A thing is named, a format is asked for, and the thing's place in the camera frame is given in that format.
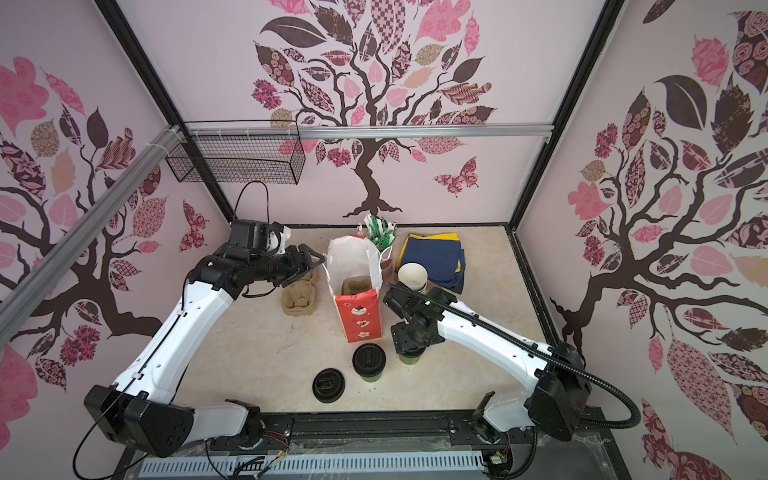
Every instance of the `wire basket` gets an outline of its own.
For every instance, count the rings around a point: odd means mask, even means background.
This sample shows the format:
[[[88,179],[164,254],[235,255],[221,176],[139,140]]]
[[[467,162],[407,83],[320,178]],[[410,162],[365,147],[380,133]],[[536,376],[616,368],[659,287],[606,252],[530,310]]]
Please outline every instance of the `wire basket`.
[[[293,124],[296,121],[285,121]],[[298,184],[306,155],[296,133],[275,134],[192,134],[188,141],[197,145],[202,157],[190,155],[193,148],[178,144],[165,157],[180,182],[247,182]],[[197,168],[202,161],[207,168]]]

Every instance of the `wallpaper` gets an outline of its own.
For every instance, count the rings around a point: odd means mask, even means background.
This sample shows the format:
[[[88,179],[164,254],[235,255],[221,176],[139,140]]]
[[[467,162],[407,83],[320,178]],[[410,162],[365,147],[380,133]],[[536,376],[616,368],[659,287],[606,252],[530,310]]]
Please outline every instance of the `wallpaper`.
[[[614,431],[635,478],[764,476],[768,13],[756,7],[630,5],[521,226],[561,336],[642,405],[642,426]]]
[[[4,12],[4,35],[34,23],[64,38],[18,32],[0,48],[0,298],[143,149],[160,148],[148,142],[164,128],[90,2],[30,3]],[[43,475],[74,478],[71,456],[92,423],[85,394],[109,385],[157,332],[184,274],[224,240],[225,226],[204,187],[181,186],[164,163],[144,179],[0,353],[6,475],[28,472],[34,448],[50,452],[35,467]],[[86,475],[110,472],[121,452],[96,433],[78,459]]]

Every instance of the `black frame edge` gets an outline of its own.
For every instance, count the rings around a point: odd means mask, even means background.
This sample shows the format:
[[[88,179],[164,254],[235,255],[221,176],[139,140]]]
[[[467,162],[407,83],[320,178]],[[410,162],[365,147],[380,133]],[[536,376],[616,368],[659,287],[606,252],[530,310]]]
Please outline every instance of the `black frame edge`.
[[[144,82],[144,86],[152,96],[157,108],[165,117],[165,120],[171,125],[178,125],[187,142],[184,145],[184,150],[187,151],[192,164],[200,172],[202,178],[213,178],[210,169],[203,160],[203,154],[197,148],[194,140],[189,135],[187,125],[179,115],[179,111],[176,109],[173,101],[170,99],[170,95],[163,86],[163,82],[157,75],[157,72],[152,67],[152,64],[141,47],[136,34],[131,26],[128,24],[128,20],[123,15],[123,11],[120,9],[117,0],[94,0],[104,20],[107,22],[115,38],[120,42],[128,59],[131,60],[134,69],[138,73],[141,80]],[[216,205],[218,205],[221,213],[231,222],[234,218],[234,210],[230,205],[229,200],[224,195],[221,186],[218,183],[205,182],[210,195],[214,198]]]
[[[624,0],[606,0],[603,5],[598,21],[595,23],[592,34],[587,42],[587,47],[584,49],[584,53],[578,62],[576,72],[571,79],[571,83],[568,85],[568,89],[565,91],[565,96],[560,104],[558,113],[554,116],[552,135],[544,144],[544,147],[541,148],[531,173],[525,181],[520,200],[515,205],[515,211],[512,213],[512,218],[509,221],[513,230],[516,230],[522,222],[523,215],[525,215],[525,211],[528,209],[528,205],[536,193],[536,188],[544,176],[544,172],[547,170],[554,149],[565,132],[568,120],[571,118],[571,114],[573,114],[576,103],[581,97],[582,91],[584,91],[584,86],[587,84],[594,65],[597,63],[598,58],[600,58],[608,36],[613,30],[622,5],[624,5]]]

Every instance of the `black cable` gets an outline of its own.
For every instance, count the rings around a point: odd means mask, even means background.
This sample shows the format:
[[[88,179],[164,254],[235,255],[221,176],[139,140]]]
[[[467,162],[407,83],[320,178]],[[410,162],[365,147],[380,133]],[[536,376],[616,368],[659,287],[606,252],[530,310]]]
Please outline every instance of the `black cable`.
[[[234,216],[235,218],[237,218],[237,206],[240,205],[240,198],[243,196],[243,192],[245,191],[246,187],[251,184],[262,184],[264,186],[264,191],[266,191],[266,222],[269,223],[270,222],[270,189],[267,188],[266,184],[261,180],[252,180],[247,184],[243,185],[243,189],[240,190],[240,195],[237,196],[237,202],[235,202]]]
[[[610,393],[617,399],[621,400],[622,403],[624,403],[625,406],[630,411],[630,417],[626,420],[594,420],[594,419],[585,419],[582,418],[580,423],[582,425],[591,425],[606,429],[630,429],[640,423],[641,420],[641,414],[640,409],[637,407],[637,405],[634,404],[631,398],[627,396],[626,393],[622,392],[615,386],[611,385],[610,383],[606,382],[605,380],[601,379],[598,376],[592,375],[589,372],[585,372],[584,370],[578,369],[574,366],[572,366],[570,363],[564,362],[558,358],[555,358],[551,355],[548,355],[546,353],[540,352],[538,349],[535,349],[531,346],[529,346],[527,343],[523,342],[520,339],[517,339],[513,337],[512,335],[509,335],[504,330],[501,330],[490,323],[486,323],[482,320],[480,320],[476,316],[469,315],[466,312],[462,312],[461,310],[457,310],[456,308],[453,308],[449,305],[444,305],[438,301],[436,301],[433,298],[429,298],[426,295],[423,295],[419,292],[415,292],[411,289],[409,289],[407,286],[400,286],[395,285],[394,283],[389,284],[390,288],[395,288],[397,290],[405,291],[410,293],[411,295],[420,298],[422,300],[427,300],[431,304],[434,304],[436,306],[439,306],[440,308],[444,310],[448,310],[450,313],[455,314],[456,316],[460,316],[461,318],[468,320],[472,322],[473,324],[479,325],[480,327],[488,330],[491,333],[494,333],[495,335],[500,336],[502,339],[507,340],[511,344],[525,350],[526,352],[530,353],[533,356],[537,356],[540,359],[545,360],[547,363],[550,363],[556,367],[558,367],[561,370],[565,370],[566,372],[573,373],[575,375],[578,375],[586,380],[589,380],[589,382],[595,384],[596,386],[599,386],[606,392]]]

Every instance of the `black cup lid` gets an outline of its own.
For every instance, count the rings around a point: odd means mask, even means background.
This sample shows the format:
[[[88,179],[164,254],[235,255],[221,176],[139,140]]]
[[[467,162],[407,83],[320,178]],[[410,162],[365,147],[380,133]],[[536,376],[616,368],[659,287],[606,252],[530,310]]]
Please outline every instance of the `black cup lid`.
[[[344,375],[337,369],[325,369],[312,381],[312,393],[323,403],[333,403],[344,393]]]
[[[384,349],[375,343],[366,343],[357,347],[352,355],[352,366],[361,376],[377,376],[384,370],[384,365],[386,365]]]

